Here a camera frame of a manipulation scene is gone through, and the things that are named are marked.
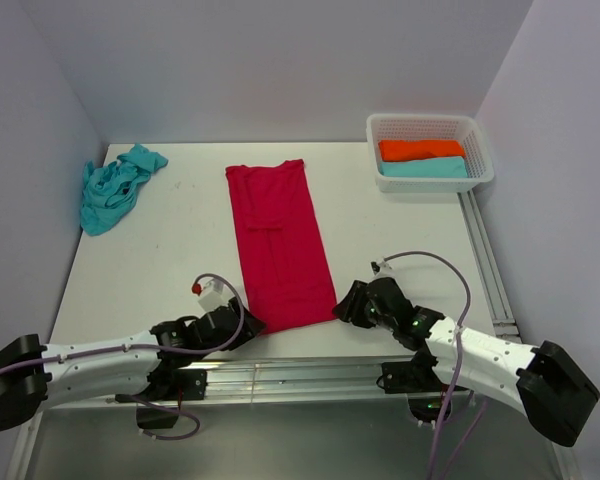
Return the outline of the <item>crimson red t shirt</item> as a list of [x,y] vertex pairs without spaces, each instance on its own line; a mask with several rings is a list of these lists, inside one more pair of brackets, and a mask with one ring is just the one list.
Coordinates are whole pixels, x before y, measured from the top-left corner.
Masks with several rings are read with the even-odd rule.
[[250,311],[270,334],[335,319],[336,292],[303,160],[225,170]]

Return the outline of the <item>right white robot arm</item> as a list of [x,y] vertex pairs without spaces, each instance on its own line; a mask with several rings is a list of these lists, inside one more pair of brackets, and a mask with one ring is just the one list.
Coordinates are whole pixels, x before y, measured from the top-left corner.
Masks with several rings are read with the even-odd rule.
[[356,280],[334,307],[341,321],[384,328],[413,356],[385,362],[380,388],[387,394],[469,390],[522,413],[548,440],[572,447],[600,392],[560,345],[520,344],[459,325],[438,311],[415,305],[386,264],[374,278]]

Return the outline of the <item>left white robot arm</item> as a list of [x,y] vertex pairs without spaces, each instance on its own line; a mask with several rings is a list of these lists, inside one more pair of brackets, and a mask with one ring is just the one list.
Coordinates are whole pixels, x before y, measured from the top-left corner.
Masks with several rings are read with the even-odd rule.
[[122,339],[92,344],[42,344],[21,336],[0,350],[0,432],[56,406],[111,395],[119,403],[200,400],[206,356],[233,351],[261,335],[265,322],[237,295],[201,317],[161,322]]

